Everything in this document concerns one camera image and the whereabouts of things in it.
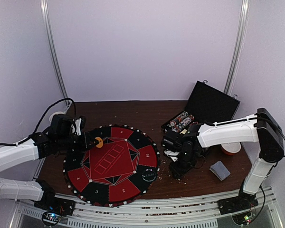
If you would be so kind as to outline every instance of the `red and black mat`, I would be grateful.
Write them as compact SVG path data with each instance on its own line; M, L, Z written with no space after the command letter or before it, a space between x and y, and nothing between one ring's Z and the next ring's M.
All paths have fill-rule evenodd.
M104 145L66 156L63 172L72 192L87 203L106 207L145 194L160 165L152 139L127 125L99 127L90 133L101 137Z

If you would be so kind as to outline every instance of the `yellow ring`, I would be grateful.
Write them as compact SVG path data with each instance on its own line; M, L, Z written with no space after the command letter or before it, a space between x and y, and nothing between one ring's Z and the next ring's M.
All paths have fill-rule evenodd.
M102 140L102 138L96 137L95 139L99 141L99 144L97 144L96 147L102 148L102 146L104 145L104 141Z

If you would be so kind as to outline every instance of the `poker mat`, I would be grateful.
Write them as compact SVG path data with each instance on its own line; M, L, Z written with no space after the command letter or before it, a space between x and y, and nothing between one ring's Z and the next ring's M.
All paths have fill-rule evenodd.
M63 173L68 188L83 201L105 207L127 204L145 194L159 171L160 153L154 141L127 125L100 126L90 134L104 144L67 154Z

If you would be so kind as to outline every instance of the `case lid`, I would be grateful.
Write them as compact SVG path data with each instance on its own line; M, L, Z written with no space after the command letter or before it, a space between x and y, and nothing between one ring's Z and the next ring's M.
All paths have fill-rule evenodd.
M233 118L239 103L237 99L197 81L185 111L192 114L199 122L222 122Z

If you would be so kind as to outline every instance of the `stack of poker chips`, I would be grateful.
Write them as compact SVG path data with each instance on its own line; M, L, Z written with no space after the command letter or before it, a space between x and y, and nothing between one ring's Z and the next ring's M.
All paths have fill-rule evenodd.
M188 113L182 112L181 114L179 114L175 119L173 119L172 121L170 121L170 126L171 127L175 127L176 125L178 125L181 121L183 121L186 117L188 117Z
M193 122L194 117L193 115L189 115L187 118L185 118L183 121L181 121L178 125L176 125L172 130L174 132L181 132L186 126L188 126L191 122Z

